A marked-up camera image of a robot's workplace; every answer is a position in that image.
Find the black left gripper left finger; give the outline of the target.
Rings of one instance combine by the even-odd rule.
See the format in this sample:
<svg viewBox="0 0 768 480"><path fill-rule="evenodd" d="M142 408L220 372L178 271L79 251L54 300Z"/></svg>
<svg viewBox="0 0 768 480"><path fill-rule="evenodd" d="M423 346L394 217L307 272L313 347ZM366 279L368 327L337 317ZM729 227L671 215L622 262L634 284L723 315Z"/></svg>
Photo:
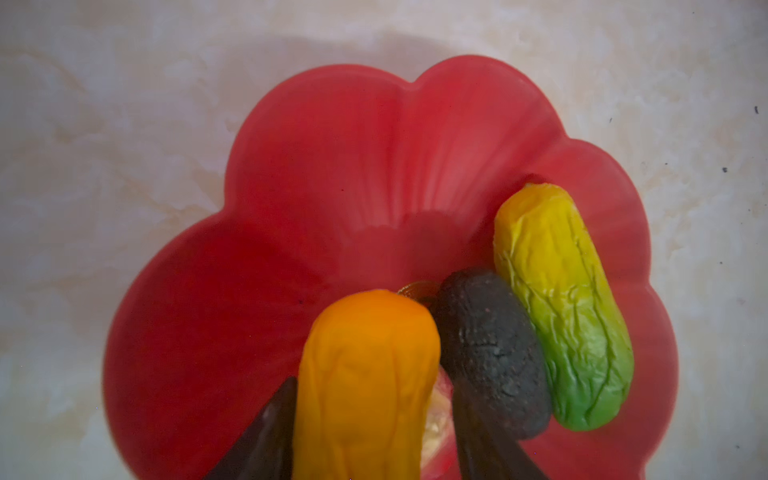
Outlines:
<svg viewBox="0 0 768 480"><path fill-rule="evenodd" d="M204 479L291 479L296 405L297 379L289 377Z"/></svg>

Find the fake red strawberry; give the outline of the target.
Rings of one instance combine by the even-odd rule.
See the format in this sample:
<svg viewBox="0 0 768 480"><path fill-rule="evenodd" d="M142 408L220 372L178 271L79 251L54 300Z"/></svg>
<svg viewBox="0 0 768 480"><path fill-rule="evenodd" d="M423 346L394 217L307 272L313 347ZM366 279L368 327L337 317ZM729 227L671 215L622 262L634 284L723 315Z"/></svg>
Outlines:
<svg viewBox="0 0 768 480"><path fill-rule="evenodd" d="M440 369L430 396L422 437L421 479L461 478L452 417L452 393L450 379Z"/></svg>

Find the fake green yellow mango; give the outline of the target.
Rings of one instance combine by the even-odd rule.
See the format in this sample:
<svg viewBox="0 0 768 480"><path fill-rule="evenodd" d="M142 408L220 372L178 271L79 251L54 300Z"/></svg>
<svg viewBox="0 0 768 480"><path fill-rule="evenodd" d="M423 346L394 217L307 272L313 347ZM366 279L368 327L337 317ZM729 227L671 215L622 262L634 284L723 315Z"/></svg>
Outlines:
<svg viewBox="0 0 768 480"><path fill-rule="evenodd" d="M557 422L571 431L611 422L629 395L633 347L572 197L548 183L513 194L494 219L493 256L544 350Z"/></svg>

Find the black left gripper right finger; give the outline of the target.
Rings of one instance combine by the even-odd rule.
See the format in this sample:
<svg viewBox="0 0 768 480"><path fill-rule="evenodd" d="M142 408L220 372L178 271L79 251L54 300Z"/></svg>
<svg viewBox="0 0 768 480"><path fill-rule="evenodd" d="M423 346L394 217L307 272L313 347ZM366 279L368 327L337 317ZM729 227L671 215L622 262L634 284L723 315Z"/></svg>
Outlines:
<svg viewBox="0 0 768 480"><path fill-rule="evenodd" d="M452 417L462 479L545 480L548 476L499 424L468 383L455 383Z"/></svg>

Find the fake dark avocado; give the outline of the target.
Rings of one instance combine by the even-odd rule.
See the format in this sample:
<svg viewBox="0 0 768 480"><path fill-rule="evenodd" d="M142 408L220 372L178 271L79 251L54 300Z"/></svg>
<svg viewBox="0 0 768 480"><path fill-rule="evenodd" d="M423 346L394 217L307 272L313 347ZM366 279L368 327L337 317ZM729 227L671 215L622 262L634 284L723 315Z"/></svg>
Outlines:
<svg viewBox="0 0 768 480"><path fill-rule="evenodd" d="M430 311L451 381L466 379L513 438L544 432L552 416L545 357L507 282L488 269L456 271L440 285Z"/></svg>

